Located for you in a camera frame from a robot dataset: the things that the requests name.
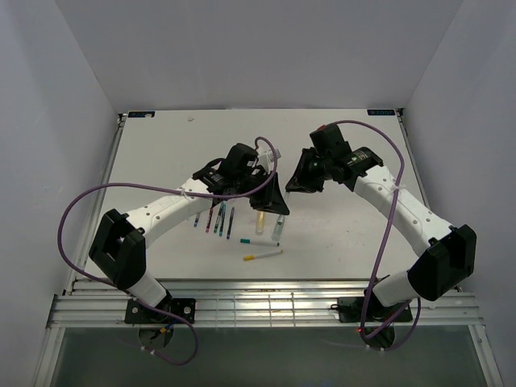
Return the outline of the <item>yellow highlighter body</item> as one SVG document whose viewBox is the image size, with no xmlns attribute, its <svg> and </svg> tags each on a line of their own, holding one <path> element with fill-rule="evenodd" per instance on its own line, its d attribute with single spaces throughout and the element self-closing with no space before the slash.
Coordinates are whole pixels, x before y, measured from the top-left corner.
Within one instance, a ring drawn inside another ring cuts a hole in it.
<svg viewBox="0 0 516 387">
<path fill-rule="evenodd" d="M 266 218 L 266 213 L 264 211 L 256 212 L 256 228 L 255 228 L 256 235 L 264 234 L 265 218 Z"/>
</svg>

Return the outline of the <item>light green highlighter body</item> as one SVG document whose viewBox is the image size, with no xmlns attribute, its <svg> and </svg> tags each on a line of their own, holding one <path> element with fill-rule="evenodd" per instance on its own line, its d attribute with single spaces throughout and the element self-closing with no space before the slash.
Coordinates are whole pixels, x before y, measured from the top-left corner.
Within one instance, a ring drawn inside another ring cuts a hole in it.
<svg viewBox="0 0 516 387">
<path fill-rule="evenodd" d="M 271 239 L 273 242 L 280 241 L 284 225 L 285 225 L 285 216 L 281 214 L 278 216 L 276 223 L 275 223 L 275 227 L 273 229 L 273 233 L 271 236 Z"/>
</svg>

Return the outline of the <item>purple pen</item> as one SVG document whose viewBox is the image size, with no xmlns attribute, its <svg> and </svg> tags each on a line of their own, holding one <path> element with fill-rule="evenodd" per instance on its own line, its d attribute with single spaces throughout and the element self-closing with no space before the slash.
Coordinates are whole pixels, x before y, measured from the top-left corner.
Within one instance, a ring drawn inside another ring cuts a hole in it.
<svg viewBox="0 0 516 387">
<path fill-rule="evenodd" d="M 229 217 L 229 223 L 228 223 L 228 227 L 227 227 L 226 239 L 230 239 L 230 237 L 231 237 L 231 230 L 232 230 L 232 226 L 233 226 L 233 222 L 234 222 L 234 217 L 235 217 L 235 208 L 232 207 L 231 212 L 230 212 L 230 217 Z"/>
</svg>

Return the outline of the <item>green capped white marker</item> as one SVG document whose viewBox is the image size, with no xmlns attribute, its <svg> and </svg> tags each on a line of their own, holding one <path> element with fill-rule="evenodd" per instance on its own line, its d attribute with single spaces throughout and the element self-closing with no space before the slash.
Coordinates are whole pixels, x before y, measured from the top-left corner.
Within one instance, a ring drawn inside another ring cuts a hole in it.
<svg viewBox="0 0 516 387">
<path fill-rule="evenodd" d="M 257 245 L 257 246 L 267 246 L 267 247 L 279 247 L 280 246 L 279 242 L 257 240 L 257 239 L 242 238 L 239 241 L 240 241 L 240 243 L 243 243 L 243 244 L 250 244 L 250 245 Z"/>
</svg>

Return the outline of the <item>dark blue pen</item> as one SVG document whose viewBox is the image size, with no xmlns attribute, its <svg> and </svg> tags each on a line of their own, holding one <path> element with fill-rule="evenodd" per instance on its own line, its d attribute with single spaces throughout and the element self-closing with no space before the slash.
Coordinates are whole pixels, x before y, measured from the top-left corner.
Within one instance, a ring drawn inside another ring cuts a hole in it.
<svg viewBox="0 0 516 387">
<path fill-rule="evenodd" d="M 223 236 L 226 212 L 227 212 L 227 204 L 226 204 L 226 202 L 223 202 L 222 206 L 221 206 L 221 216 L 220 216 L 219 229 L 218 229 L 219 237 Z"/>
</svg>

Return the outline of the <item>yellow capped white marker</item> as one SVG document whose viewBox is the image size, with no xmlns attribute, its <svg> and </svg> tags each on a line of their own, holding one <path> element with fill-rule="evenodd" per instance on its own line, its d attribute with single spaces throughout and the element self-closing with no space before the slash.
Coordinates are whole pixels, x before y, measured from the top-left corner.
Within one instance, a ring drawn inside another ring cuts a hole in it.
<svg viewBox="0 0 516 387">
<path fill-rule="evenodd" d="M 259 260 L 259 259 L 269 258 L 269 257 L 273 257 L 273 256 L 279 256 L 279 255 L 282 255 L 283 252 L 284 252 L 283 250 L 276 250 L 276 251 L 272 251 L 272 252 L 265 252 L 265 253 L 261 253 L 261 254 L 245 256 L 243 258 L 243 261 L 248 262 L 248 261 L 252 261 L 252 260 Z"/>
</svg>

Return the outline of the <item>red pen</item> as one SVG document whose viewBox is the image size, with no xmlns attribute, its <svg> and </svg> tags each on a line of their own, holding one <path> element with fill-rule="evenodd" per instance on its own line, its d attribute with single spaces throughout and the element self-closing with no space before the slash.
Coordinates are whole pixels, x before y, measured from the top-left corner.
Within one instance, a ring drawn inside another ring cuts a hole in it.
<svg viewBox="0 0 516 387">
<path fill-rule="evenodd" d="M 208 214 L 208 219 L 207 219 L 207 222 L 206 222 L 205 233 L 209 233 L 210 232 L 211 223 L 212 223 L 212 219 L 213 219 L 213 213 L 214 213 L 214 207 L 210 208 L 210 211 L 209 211 L 209 214 Z"/>
</svg>

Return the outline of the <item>green pen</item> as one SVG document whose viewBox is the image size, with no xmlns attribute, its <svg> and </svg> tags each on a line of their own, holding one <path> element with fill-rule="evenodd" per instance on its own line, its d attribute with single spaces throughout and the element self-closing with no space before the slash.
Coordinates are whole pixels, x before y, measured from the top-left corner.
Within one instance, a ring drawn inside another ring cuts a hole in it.
<svg viewBox="0 0 516 387">
<path fill-rule="evenodd" d="M 220 224 L 221 217 L 222 217 L 222 214 L 223 214 L 223 210 L 224 210 L 224 203 L 222 202 L 220 204 L 219 209 L 218 209 L 217 217 L 215 219 L 214 230 L 213 230 L 214 233 L 218 232 L 218 228 L 219 228 L 219 224 Z"/>
</svg>

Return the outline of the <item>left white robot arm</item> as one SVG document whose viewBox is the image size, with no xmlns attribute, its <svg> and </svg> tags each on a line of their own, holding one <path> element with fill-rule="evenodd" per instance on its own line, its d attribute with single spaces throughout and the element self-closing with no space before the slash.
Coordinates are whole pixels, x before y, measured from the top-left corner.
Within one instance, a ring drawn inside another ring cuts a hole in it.
<svg viewBox="0 0 516 387">
<path fill-rule="evenodd" d="M 218 167 L 208 164 L 177 189 L 140 208 L 126 213 L 109 210 L 99 223 L 89 258 L 116 289 L 143 305 L 153 322 L 162 322 L 170 315 L 172 297 L 147 268 L 148 248 L 189 217 L 234 198 L 247 198 L 254 210 L 289 214 L 277 165 L 260 159 L 233 168 L 221 160 Z"/>
</svg>

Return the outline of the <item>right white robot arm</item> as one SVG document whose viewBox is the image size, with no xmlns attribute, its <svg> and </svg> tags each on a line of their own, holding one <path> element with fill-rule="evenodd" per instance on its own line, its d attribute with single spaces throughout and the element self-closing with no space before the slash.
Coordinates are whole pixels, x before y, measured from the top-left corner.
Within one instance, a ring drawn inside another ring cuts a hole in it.
<svg viewBox="0 0 516 387">
<path fill-rule="evenodd" d="M 362 147 L 334 158 L 304 148 L 286 185 L 290 193 L 323 191 L 326 181 L 345 185 L 383 214 L 412 247 L 418 259 L 399 273 L 373 284 L 364 310 L 382 320 L 395 306 L 414 298 L 435 301 L 470 277 L 476 257 L 476 233 L 468 225 L 455 227 L 440 218 L 407 189 L 397 184 L 383 160 Z"/>
</svg>

